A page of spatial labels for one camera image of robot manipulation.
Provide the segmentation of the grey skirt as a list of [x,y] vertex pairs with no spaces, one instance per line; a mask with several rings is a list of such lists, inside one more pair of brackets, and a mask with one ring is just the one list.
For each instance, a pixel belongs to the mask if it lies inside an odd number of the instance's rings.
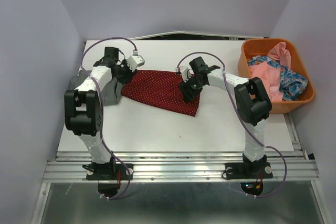
[[[76,76],[72,77],[69,86],[70,89],[79,87],[87,77],[88,75],[80,70]],[[123,84],[121,84],[116,77],[113,77],[112,80],[108,82],[101,91],[103,96],[103,104],[106,106],[117,105],[122,97],[122,88]]]

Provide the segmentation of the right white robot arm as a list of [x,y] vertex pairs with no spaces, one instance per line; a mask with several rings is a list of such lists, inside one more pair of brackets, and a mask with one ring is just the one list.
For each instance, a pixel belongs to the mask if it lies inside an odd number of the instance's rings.
[[245,129],[241,170],[248,177],[262,172],[267,162],[264,129],[272,104],[261,79],[236,76],[228,73],[224,66],[208,66],[202,57],[193,59],[189,65],[190,69],[182,67],[179,63],[175,69],[182,77],[178,87],[182,92],[183,100],[192,102],[204,86],[226,91]]

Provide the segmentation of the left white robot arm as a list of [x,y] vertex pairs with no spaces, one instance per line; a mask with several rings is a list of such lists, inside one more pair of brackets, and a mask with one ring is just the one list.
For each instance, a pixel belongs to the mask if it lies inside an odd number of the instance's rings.
[[91,163],[83,166],[88,180],[112,179],[117,175],[116,159],[102,137],[102,92],[120,92],[145,63],[136,49],[123,60],[119,60],[120,53],[119,48],[105,47],[104,56],[90,72],[79,72],[82,83],[64,94],[66,129],[82,140],[91,155]]

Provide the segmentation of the red dotted skirt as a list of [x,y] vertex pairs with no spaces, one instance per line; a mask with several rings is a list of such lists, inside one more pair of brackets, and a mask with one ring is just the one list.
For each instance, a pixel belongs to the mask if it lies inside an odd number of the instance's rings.
[[139,70],[122,88],[121,94],[136,102],[195,117],[200,96],[185,102],[179,89],[181,81],[182,78],[174,72]]

